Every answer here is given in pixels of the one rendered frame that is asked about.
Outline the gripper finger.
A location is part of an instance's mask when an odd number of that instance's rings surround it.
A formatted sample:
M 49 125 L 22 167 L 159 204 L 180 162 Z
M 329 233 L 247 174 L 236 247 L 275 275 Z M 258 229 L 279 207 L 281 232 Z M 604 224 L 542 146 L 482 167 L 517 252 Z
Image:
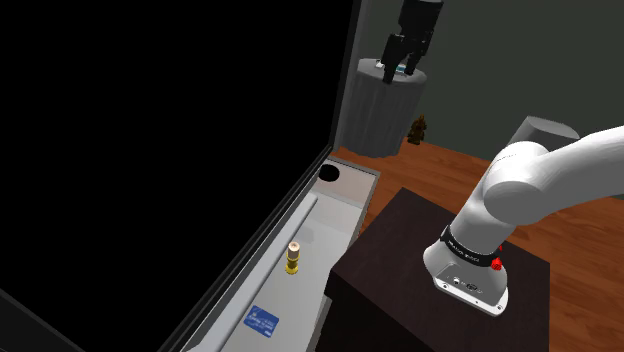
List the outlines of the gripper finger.
M 408 76 L 412 76 L 414 74 L 416 66 L 418 65 L 422 57 L 426 55 L 426 53 L 426 47 L 417 48 L 416 50 L 411 52 L 408 56 L 404 73 Z
M 405 56 L 403 41 L 404 36 L 398 34 L 390 34 L 387 39 L 381 58 L 381 63 L 384 65 L 384 75 L 382 81 L 385 84 L 392 83 L 396 68 Z

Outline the round table with grey cloth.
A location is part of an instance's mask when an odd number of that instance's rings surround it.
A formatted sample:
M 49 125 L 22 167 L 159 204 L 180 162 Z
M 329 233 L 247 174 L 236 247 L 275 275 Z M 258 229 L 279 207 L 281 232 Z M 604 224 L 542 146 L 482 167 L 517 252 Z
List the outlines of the round table with grey cloth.
M 396 155 L 417 119 L 427 75 L 420 70 L 412 75 L 397 72 L 386 84 L 383 74 L 376 59 L 363 58 L 353 79 L 339 145 L 360 156 Z

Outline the brown figure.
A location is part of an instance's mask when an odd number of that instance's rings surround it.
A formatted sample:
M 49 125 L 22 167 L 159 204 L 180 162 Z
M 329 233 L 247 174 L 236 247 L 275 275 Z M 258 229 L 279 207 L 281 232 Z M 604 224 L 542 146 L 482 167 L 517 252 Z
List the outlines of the brown figure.
M 427 129 L 427 123 L 425 120 L 425 116 L 421 114 L 417 119 L 412 123 L 409 133 L 408 133 L 408 142 L 414 145 L 419 145 L 425 138 L 425 131 Z

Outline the grey low cabinet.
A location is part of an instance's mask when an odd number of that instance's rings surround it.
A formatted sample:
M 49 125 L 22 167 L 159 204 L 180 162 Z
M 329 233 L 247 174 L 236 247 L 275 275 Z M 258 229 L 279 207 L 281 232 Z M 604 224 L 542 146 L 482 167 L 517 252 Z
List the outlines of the grey low cabinet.
M 379 177 L 336 157 L 323 164 L 338 167 L 340 177 L 306 185 L 183 352 L 315 352 L 331 306 L 324 294 L 330 269 L 355 241 Z M 300 244 L 299 269 L 289 275 L 293 241 Z M 243 323 L 253 305 L 279 318 L 272 337 Z

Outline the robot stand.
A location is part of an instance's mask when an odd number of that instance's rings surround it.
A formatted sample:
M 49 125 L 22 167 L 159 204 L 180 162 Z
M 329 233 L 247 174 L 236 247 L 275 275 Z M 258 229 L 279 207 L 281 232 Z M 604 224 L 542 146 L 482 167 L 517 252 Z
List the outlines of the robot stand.
M 315 352 L 549 352 L 550 265 L 505 242 L 498 317 L 434 286 L 423 252 L 453 213 L 401 189 L 332 267 Z

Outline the yellow bottle with beige cap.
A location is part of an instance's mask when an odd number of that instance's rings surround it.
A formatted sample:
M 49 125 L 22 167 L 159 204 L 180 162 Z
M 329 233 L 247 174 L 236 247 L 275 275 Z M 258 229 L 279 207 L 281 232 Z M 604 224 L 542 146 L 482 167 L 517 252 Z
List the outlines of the yellow bottle with beige cap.
M 298 242 L 293 241 L 288 244 L 286 258 L 285 271 L 289 275 L 296 274 L 299 269 L 298 262 L 300 259 L 300 244 Z

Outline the large black framed window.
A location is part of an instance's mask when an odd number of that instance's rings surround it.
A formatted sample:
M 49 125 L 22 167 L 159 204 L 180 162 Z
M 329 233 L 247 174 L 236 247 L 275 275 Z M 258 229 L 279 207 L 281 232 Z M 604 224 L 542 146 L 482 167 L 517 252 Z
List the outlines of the large black framed window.
M 0 0 L 0 352 L 165 352 L 325 153 L 363 0 Z

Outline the blue card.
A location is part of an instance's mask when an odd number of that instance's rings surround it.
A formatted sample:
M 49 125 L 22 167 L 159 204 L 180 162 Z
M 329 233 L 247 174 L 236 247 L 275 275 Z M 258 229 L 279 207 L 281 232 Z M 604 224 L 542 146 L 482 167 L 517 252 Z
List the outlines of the blue card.
M 270 338 L 279 323 L 279 318 L 264 309 L 253 305 L 245 315 L 243 323 L 249 328 Z

